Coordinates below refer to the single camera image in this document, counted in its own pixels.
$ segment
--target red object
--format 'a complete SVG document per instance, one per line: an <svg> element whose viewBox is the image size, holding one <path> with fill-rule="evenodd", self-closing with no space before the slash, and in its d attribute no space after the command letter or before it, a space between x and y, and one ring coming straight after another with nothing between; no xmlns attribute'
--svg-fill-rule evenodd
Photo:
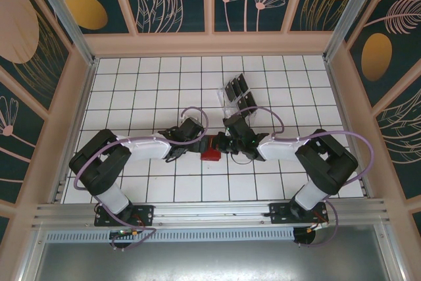
<svg viewBox="0 0 421 281"><path fill-rule="evenodd" d="M208 149L204 153L200 154L201 161L219 161L221 159L221 152L211 147L214 136L215 135L209 136Z"/></svg>

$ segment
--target white tile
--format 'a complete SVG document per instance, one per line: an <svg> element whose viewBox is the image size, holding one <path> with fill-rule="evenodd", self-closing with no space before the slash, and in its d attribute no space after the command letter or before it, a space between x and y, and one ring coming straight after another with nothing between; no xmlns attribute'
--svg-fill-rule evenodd
<svg viewBox="0 0 421 281"><path fill-rule="evenodd" d="M149 159L128 161L124 165L123 176L147 176L149 174Z"/></svg>
<svg viewBox="0 0 421 281"><path fill-rule="evenodd" d="M305 172L304 167L299 161L280 161L281 172Z"/></svg>
<svg viewBox="0 0 421 281"><path fill-rule="evenodd" d="M176 162L166 163L164 159L151 159L149 175L151 176L172 176L176 174Z"/></svg>
<svg viewBox="0 0 421 281"><path fill-rule="evenodd" d="M84 130L102 130L107 125L108 110L87 111Z"/></svg>
<svg viewBox="0 0 421 281"><path fill-rule="evenodd" d="M308 181L305 173L282 174L285 198L291 199Z"/></svg>
<svg viewBox="0 0 421 281"><path fill-rule="evenodd" d="M229 179L231 201L256 199L254 174L233 174L229 176Z"/></svg>
<svg viewBox="0 0 421 281"><path fill-rule="evenodd" d="M153 130L130 130L129 136L136 137L136 136L151 136L153 134Z"/></svg>
<svg viewBox="0 0 421 281"><path fill-rule="evenodd" d="M179 89L180 73L159 74L158 89Z"/></svg>
<svg viewBox="0 0 421 281"><path fill-rule="evenodd" d="M309 136L314 133L317 129L319 129L319 126L299 126L298 127L298 134L303 136Z"/></svg>
<svg viewBox="0 0 421 281"><path fill-rule="evenodd" d="M312 87L330 87L328 73L323 71L314 71L307 73L310 78L310 85Z"/></svg>
<svg viewBox="0 0 421 281"><path fill-rule="evenodd" d="M349 177L349 179L354 178L356 175L357 173L354 172L351 175L351 177ZM364 195L362 194L360 182L357 180L357 181L351 182L350 184L347 184L346 186L343 186L339 190L339 196L340 197L363 197Z"/></svg>
<svg viewBox="0 0 421 281"><path fill-rule="evenodd" d="M137 91L134 95L135 109L154 109L157 101L157 92L155 90Z"/></svg>
<svg viewBox="0 0 421 281"><path fill-rule="evenodd" d="M182 72L200 72L200 57L182 57Z"/></svg>
<svg viewBox="0 0 421 281"><path fill-rule="evenodd" d="M257 174L256 175L257 199L259 200L283 200L281 174Z"/></svg>
<svg viewBox="0 0 421 281"><path fill-rule="evenodd" d="M97 135L99 131L82 131L80 134L79 144L77 151L81 150L83 146L85 146L92 138Z"/></svg>
<svg viewBox="0 0 421 281"><path fill-rule="evenodd" d="M201 107L201 90L180 90L180 108Z"/></svg>
<svg viewBox="0 0 421 281"><path fill-rule="evenodd" d="M100 59L97 74L116 74L120 59Z"/></svg>
<svg viewBox="0 0 421 281"><path fill-rule="evenodd" d="M228 176L202 177L203 201L228 201Z"/></svg>
<svg viewBox="0 0 421 281"><path fill-rule="evenodd" d="M280 105L292 105L291 94L288 88L270 88L269 101L273 107Z"/></svg>
<svg viewBox="0 0 421 281"><path fill-rule="evenodd" d="M284 63L286 70L305 70L303 57L298 56L284 56Z"/></svg>
<svg viewBox="0 0 421 281"><path fill-rule="evenodd" d="M290 87L310 87L307 72L287 72Z"/></svg>
<svg viewBox="0 0 421 281"><path fill-rule="evenodd" d="M158 90L157 109L178 108L178 90Z"/></svg>
<svg viewBox="0 0 421 281"><path fill-rule="evenodd" d="M269 88L288 88L286 72L266 72Z"/></svg>
<svg viewBox="0 0 421 281"><path fill-rule="evenodd" d="M74 204L74 203L91 203L92 195L85 190L76 190L73 186L74 178L68 178L68 186L66 191L66 196L64 197L64 204Z"/></svg>
<svg viewBox="0 0 421 281"><path fill-rule="evenodd" d="M121 191L133 203L145 203L147 177L123 177Z"/></svg>
<svg viewBox="0 0 421 281"><path fill-rule="evenodd" d="M114 91L112 95L112 109L133 108L134 91Z"/></svg>
<svg viewBox="0 0 421 281"><path fill-rule="evenodd" d="M282 56L264 56L263 61L265 70L285 70Z"/></svg>
<svg viewBox="0 0 421 281"><path fill-rule="evenodd" d="M149 177L147 202L173 202L174 176Z"/></svg>
<svg viewBox="0 0 421 281"><path fill-rule="evenodd" d="M133 110L130 129L153 129L155 110Z"/></svg>
<svg viewBox="0 0 421 281"><path fill-rule="evenodd" d="M180 72L181 57L161 57L159 72Z"/></svg>
<svg viewBox="0 0 421 281"><path fill-rule="evenodd" d="M294 105L314 105L311 88L291 88L291 96Z"/></svg>
<svg viewBox="0 0 421 281"><path fill-rule="evenodd" d="M286 126L283 133L278 134L278 138L296 138L298 136L298 129L296 126Z"/></svg>
<svg viewBox="0 0 421 281"><path fill-rule="evenodd" d="M284 126L296 126L297 122L295 121L295 114L293 107L272 107L274 111L284 123ZM274 117L274 125L276 127L281 126L278 120Z"/></svg>
<svg viewBox="0 0 421 281"><path fill-rule="evenodd" d="M281 170L279 168L279 161L278 160L271 160L271 161L253 161L255 165L255 173L262 174L267 172L274 172L280 173Z"/></svg>
<svg viewBox="0 0 421 281"><path fill-rule="evenodd" d="M250 126L252 128L256 126L272 127L273 125L272 115L264 110L257 110L255 117L250 119Z"/></svg>
<svg viewBox="0 0 421 281"><path fill-rule="evenodd" d="M203 72L222 72L221 56L204 56L202 57Z"/></svg>
<svg viewBox="0 0 421 281"><path fill-rule="evenodd" d="M112 91L92 92L89 98L88 110L105 110L110 108Z"/></svg>
<svg viewBox="0 0 421 281"><path fill-rule="evenodd" d="M305 55L303 58L307 70L325 70L321 55Z"/></svg>
<svg viewBox="0 0 421 281"><path fill-rule="evenodd" d="M266 88L266 76L264 72L246 72L245 81L249 88Z"/></svg>
<svg viewBox="0 0 421 281"><path fill-rule="evenodd" d="M223 56L222 64L224 72L243 71L243 58L241 56Z"/></svg>
<svg viewBox="0 0 421 281"><path fill-rule="evenodd" d="M140 59L139 73L159 72L159 57L142 57Z"/></svg>
<svg viewBox="0 0 421 281"><path fill-rule="evenodd" d="M180 76L180 89L201 89L202 74L200 72L188 72Z"/></svg>
<svg viewBox="0 0 421 281"><path fill-rule="evenodd" d="M201 201L201 176L176 177L175 202L198 202Z"/></svg>
<svg viewBox="0 0 421 281"><path fill-rule="evenodd" d="M112 91L116 82L116 75L96 75L92 91Z"/></svg>
<svg viewBox="0 0 421 281"><path fill-rule="evenodd" d="M156 90L158 88L158 74L139 74L136 90Z"/></svg>
<svg viewBox="0 0 421 281"><path fill-rule="evenodd" d="M294 107L295 118L297 119L297 125L320 125L318 120L316 107Z"/></svg>
<svg viewBox="0 0 421 281"><path fill-rule="evenodd" d="M203 174L227 174L228 163L227 155L221 155L219 161L202 161Z"/></svg>
<svg viewBox="0 0 421 281"><path fill-rule="evenodd" d="M323 126L326 131L343 131L343 126ZM332 135L343 147L349 147L347 136L345 134L335 134Z"/></svg>
<svg viewBox="0 0 421 281"><path fill-rule="evenodd" d="M261 107L269 107L269 95L267 89L252 89L251 93L255 98L256 104Z"/></svg>
<svg viewBox="0 0 421 281"><path fill-rule="evenodd" d="M202 90L202 107L203 108L217 108L221 103L218 98L218 90L206 89Z"/></svg>
<svg viewBox="0 0 421 281"><path fill-rule="evenodd" d="M253 162L250 161L244 154L239 153L238 155L233 155L235 161L231 158L231 155L228 155L228 173L229 174L252 174L254 173Z"/></svg>
<svg viewBox="0 0 421 281"><path fill-rule="evenodd" d="M331 88L312 88L316 105L336 105Z"/></svg>
<svg viewBox="0 0 421 281"><path fill-rule="evenodd" d="M176 175L201 174L200 153L185 153L176 160Z"/></svg>
<svg viewBox="0 0 421 281"><path fill-rule="evenodd" d="M264 70L261 56L243 56L244 71Z"/></svg>
<svg viewBox="0 0 421 281"><path fill-rule="evenodd" d="M114 90L135 90L136 81L137 74L119 74Z"/></svg>
<svg viewBox="0 0 421 281"><path fill-rule="evenodd" d="M137 74L139 71L140 58L120 59L120 65L118 65L119 74Z"/></svg>
<svg viewBox="0 0 421 281"><path fill-rule="evenodd" d="M322 125L342 125L341 117L336 106L320 106L317 112Z"/></svg>
<svg viewBox="0 0 421 281"><path fill-rule="evenodd" d="M127 130L130 127L132 110L111 110L107 128L110 130Z"/></svg>
<svg viewBox="0 0 421 281"><path fill-rule="evenodd" d="M177 125L178 109L157 109L154 128L171 128Z"/></svg>
<svg viewBox="0 0 421 281"><path fill-rule="evenodd" d="M224 123L222 119L224 118L224 111L222 108L207 108L205 110L209 118L209 127L210 128L222 128Z"/></svg>
<svg viewBox="0 0 421 281"><path fill-rule="evenodd" d="M202 89L219 89L223 85L221 72L202 73Z"/></svg>

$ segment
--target gray floor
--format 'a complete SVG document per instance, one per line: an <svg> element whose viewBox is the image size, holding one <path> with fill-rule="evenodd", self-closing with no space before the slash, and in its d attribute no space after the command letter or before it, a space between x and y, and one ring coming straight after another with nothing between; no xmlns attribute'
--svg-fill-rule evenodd
<svg viewBox="0 0 421 281"><path fill-rule="evenodd" d="M373 229L342 227L326 247L283 242L49 244L37 281L389 280Z"/></svg>

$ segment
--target white grid mat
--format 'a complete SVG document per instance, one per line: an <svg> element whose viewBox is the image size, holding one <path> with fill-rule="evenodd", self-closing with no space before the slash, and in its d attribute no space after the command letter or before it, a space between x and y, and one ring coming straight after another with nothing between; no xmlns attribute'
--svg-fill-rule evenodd
<svg viewBox="0 0 421 281"><path fill-rule="evenodd" d="M177 118L189 106L207 113L208 134L224 131L216 90L240 72L257 105L281 117L284 137L309 135L320 127L343 129L321 56L101 59L77 150L103 128L120 136L149 136L170 128L180 123ZM199 116L195 111L191 115ZM273 132L280 124L269 113L257 111L251 126L261 133ZM335 137L348 146L345 136ZM88 192L73 188L73 179L71 174L62 203L93 202ZM297 163L238 165L224 154L218 162L202 162L200 154L187 153L172 163L127 164L116 182L134 203L154 203L290 199L307 181ZM336 197L362 196L360 183L353 182Z"/></svg>

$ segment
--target metal mounting plate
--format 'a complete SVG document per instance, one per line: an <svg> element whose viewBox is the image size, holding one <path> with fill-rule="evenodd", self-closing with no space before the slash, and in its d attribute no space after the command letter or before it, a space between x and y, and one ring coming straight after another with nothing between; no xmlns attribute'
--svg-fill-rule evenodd
<svg viewBox="0 0 421 281"><path fill-rule="evenodd" d="M128 224L139 225L136 217L134 217L134 215L137 215L145 226L152 226L154 208L153 205L135 205L132 217L128 219ZM120 223L111 218L106 210L100 206L97 208L93 225L96 227L121 226Z"/></svg>
<svg viewBox="0 0 421 281"><path fill-rule="evenodd" d="M326 222L329 222L326 204L323 202L317 203L314 209L307 212L301 219L298 219L292 215L291 211L289 210L288 202L269 204L269 212L270 213L268 215L270 215L270 221L272 224L312 224L320 221L315 213L320 215Z"/></svg>

